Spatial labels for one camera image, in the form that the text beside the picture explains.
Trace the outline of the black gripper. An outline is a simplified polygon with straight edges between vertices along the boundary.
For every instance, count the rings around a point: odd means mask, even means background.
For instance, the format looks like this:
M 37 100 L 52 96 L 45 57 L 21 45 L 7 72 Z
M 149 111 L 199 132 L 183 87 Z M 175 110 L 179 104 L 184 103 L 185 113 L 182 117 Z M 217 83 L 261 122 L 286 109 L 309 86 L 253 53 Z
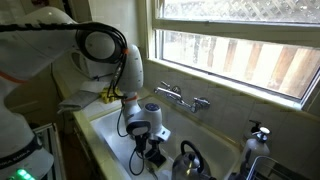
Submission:
M 136 152 L 144 158 L 149 152 L 149 161 L 155 164 L 157 167 L 163 165 L 166 158 L 161 154 L 159 144 L 166 142 L 171 135 L 171 132 L 164 126 L 160 128 L 157 133 L 152 133 L 147 126 L 139 127 L 134 130 L 134 139 L 136 142 Z

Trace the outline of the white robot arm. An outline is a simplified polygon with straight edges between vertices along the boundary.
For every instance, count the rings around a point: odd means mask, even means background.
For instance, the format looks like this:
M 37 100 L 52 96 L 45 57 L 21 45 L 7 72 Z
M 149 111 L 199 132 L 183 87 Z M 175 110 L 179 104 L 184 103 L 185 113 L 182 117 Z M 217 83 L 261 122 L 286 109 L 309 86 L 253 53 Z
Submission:
M 69 50 L 87 59 L 117 66 L 107 96 L 122 101 L 126 132 L 135 151 L 151 162 L 160 158 L 157 145 L 171 132 L 162 125 L 161 108 L 140 107 L 137 91 L 143 86 L 139 49 L 118 29 L 100 22 L 78 23 L 55 7 L 38 9 L 12 24 L 0 27 L 0 92 L 6 98 Z M 54 157 L 41 143 L 26 119 L 0 104 L 0 180 L 40 180 Z

